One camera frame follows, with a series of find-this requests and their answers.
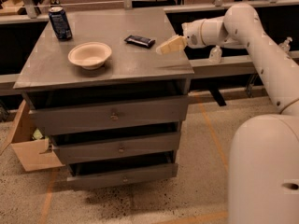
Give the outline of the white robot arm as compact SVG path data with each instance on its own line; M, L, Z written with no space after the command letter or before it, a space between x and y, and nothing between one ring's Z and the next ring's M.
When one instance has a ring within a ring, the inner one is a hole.
M230 145L227 224L299 224L299 65L264 30L248 3L182 24L156 52L207 46L244 49L272 109L244 121Z

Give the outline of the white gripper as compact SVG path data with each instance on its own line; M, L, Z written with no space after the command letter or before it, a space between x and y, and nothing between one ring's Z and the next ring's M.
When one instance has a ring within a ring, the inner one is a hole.
M182 24L183 36L173 35L169 40L157 47L156 52L164 55L171 52L184 50L186 46L192 49L201 49L204 44L201 28L204 20L197 20L192 22L184 22Z

